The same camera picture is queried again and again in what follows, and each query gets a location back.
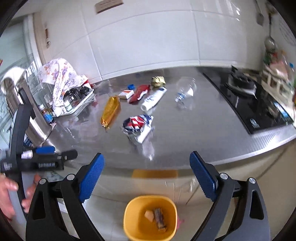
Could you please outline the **gold foil snack bag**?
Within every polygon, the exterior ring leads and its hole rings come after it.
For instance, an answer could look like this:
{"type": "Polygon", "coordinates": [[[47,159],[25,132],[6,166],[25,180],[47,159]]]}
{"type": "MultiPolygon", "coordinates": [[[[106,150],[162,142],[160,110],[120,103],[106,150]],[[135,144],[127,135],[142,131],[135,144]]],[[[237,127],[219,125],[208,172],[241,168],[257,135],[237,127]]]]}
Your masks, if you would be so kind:
{"type": "Polygon", "coordinates": [[[121,105],[119,97],[117,95],[109,97],[100,119],[101,125],[106,130],[111,127],[113,121],[116,119],[120,110],[121,105]]]}

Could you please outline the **red blue foil wrapper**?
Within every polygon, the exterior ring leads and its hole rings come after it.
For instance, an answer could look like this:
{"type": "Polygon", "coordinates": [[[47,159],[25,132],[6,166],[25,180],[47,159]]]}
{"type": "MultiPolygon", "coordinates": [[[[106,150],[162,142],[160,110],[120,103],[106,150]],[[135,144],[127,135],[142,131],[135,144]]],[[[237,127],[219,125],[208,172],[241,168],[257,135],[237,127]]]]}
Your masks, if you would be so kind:
{"type": "Polygon", "coordinates": [[[131,140],[142,144],[150,131],[152,130],[152,115],[141,114],[127,118],[121,128],[121,131],[131,140]]]}

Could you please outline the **small orange white box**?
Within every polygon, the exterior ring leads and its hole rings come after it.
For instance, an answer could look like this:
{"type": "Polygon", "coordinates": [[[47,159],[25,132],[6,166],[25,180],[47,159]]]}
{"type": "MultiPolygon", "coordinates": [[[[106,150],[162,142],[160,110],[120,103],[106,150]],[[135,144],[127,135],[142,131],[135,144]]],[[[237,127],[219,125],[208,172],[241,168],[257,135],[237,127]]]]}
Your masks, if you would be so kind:
{"type": "Polygon", "coordinates": [[[133,90],[124,90],[122,91],[118,97],[120,99],[129,99],[130,97],[132,97],[134,95],[134,91],[133,90]]]}

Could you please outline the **clear plastic water bottle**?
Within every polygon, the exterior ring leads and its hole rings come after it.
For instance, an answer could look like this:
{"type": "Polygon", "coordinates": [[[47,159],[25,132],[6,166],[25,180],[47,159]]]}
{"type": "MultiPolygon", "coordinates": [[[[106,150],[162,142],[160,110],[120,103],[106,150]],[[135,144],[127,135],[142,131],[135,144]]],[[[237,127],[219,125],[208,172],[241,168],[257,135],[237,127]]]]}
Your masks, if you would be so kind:
{"type": "Polygon", "coordinates": [[[181,77],[177,82],[175,102],[179,109],[192,109],[197,85],[194,78],[181,77]]]}

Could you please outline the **white toothpaste tube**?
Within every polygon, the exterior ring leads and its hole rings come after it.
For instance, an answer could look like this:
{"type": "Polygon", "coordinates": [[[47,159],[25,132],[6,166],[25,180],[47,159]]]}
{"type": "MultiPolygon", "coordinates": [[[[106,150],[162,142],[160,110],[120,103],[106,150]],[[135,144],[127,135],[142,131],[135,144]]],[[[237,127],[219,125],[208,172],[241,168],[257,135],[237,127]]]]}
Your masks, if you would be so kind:
{"type": "Polygon", "coordinates": [[[144,112],[149,111],[161,100],[166,92],[167,89],[165,87],[159,88],[155,93],[144,100],[144,102],[140,106],[141,110],[144,112]]]}

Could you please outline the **green gold wrapper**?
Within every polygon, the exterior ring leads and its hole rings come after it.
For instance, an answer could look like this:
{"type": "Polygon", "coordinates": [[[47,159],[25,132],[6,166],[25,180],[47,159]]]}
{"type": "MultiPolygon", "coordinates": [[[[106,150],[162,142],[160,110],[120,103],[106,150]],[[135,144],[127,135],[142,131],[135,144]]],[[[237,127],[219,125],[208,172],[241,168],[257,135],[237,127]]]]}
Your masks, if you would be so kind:
{"type": "Polygon", "coordinates": [[[151,80],[151,86],[154,88],[163,87],[166,85],[165,78],[163,76],[154,76],[151,80]]]}

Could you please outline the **yellow trash bin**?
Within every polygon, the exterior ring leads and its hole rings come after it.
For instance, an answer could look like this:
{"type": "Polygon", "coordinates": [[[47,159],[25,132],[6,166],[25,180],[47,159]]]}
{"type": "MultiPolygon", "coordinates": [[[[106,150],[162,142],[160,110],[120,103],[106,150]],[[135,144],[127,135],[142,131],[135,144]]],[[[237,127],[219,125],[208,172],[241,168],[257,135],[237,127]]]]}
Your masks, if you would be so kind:
{"type": "Polygon", "coordinates": [[[123,230],[129,240],[171,240],[177,224],[174,202],[159,195],[134,198],[127,204],[123,216],[123,230]]]}

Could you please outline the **stainless steel kettle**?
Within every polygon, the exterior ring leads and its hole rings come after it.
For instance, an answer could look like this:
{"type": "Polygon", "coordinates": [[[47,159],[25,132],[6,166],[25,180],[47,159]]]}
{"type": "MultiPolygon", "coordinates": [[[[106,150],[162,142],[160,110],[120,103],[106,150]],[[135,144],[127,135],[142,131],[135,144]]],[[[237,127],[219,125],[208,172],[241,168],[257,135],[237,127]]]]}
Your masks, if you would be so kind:
{"type": "Polygon", "coordinates": [[[13,136],[20,144],[26,135],[34,147],[44,144],[52,132],[27,84],[27,72],[20,67],[9,69],[1,80],[1,91],[11,116],[15,119],[13,136]]]}

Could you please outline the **brown blue-label bottle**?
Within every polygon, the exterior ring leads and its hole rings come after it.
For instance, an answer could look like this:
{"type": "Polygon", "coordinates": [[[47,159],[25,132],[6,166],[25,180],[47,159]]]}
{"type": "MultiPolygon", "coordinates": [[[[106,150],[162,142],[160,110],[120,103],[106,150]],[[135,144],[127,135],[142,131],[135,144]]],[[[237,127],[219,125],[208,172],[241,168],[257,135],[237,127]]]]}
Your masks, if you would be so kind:
{"type": "Polygon", "coordinates": [[[51,115],[49,110],[43,104],[41,104],[39,106],[39,108],[40,108],[40,111],[43,114],[44,119],[47,121],[47,123],[52,123],[53,122],[53,116],[51,115]]]}

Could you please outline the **white green medicine bottle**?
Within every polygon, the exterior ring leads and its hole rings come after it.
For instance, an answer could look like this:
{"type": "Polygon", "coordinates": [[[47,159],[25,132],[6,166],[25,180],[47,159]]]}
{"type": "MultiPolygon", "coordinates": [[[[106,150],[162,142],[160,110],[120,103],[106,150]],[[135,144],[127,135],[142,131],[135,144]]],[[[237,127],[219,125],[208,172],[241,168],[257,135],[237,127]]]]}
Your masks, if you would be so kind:
{"type": "Polygon", "coordinates": [[[72,105],[68,100],[64,101],[64,106],[67,112],[69,112],[72,109],[72,105]]]}

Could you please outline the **white dish tray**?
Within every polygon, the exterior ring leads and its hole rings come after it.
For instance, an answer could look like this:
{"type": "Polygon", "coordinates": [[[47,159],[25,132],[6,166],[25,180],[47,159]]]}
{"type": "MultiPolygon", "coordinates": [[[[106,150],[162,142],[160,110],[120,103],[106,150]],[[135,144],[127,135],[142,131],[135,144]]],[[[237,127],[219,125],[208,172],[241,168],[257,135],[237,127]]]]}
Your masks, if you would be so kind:
{"type": "Polygon", "coordinates": [[[93,97],[93,89],[89,89],[88,87],[73,88],[68,90],[63,97],[63,106],[60,111],[58,111],[58,115],[56,115],[56,111],[54,111],[54,116],[65,116],[73,114],[77,111],[83,104],[85,104],[91,97],[93,97]]]}

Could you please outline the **floral patterned cloth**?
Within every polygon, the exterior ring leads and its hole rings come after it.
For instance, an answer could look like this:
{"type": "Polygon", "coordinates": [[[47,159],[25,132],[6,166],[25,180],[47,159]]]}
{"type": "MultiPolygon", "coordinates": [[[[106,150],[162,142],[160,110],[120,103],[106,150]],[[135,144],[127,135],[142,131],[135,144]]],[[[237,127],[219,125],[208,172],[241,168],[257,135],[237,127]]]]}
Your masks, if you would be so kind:
{"type": "Polygon", "coordinates": [[[57,58],[43,65],[38,71],[38,78],[42,83],[51,84],[53,88],[53,111],[56,116],[64,112],[63,97],[66,91],[81,87],[88,78],[78,75],[73,66],[64,58],[57,58]]]}

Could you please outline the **black gas stove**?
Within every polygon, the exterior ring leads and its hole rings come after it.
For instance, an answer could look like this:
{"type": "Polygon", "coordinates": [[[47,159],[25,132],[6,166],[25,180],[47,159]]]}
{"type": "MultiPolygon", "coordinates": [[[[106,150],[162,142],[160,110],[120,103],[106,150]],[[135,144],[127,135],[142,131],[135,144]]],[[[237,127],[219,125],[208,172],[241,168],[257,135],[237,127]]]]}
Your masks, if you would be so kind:
{"type": "Polygon", "coordinates": [[[210,68],[203,75],[229,103],[249,134],[293,123],[288,112],[260,83],[236,67],[210,68]]]}

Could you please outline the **blue bottle cap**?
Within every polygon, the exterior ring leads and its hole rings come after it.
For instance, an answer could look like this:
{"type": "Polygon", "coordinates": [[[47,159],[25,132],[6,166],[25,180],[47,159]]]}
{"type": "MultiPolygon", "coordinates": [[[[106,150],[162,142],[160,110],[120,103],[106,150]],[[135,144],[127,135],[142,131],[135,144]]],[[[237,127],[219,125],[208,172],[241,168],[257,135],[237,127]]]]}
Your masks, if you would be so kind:
{"type": "Polygon", "coordinates": [[[134,84],[130,84],[128,85],[128,90],[134,90],[135,89],[135,85],[134,84]]]}

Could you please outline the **metal skimmer ladle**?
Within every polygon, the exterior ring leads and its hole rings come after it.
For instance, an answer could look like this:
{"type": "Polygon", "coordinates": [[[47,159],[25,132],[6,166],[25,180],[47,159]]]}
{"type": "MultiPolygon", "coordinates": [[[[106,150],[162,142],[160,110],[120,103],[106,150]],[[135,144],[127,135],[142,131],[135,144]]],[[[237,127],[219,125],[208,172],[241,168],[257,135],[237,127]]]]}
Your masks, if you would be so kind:
{"type": "Polygon", "coordinates": [[[271,16],[271,14],[268,14],[268,20],[269,20],[268,36],[264,40],[264,45],[265,45],[266,51],[272,53],[277,49],[277,45],[276,45],[275,40],[271,37],[271,25],[272,25],[272,16],[271,16]]]}

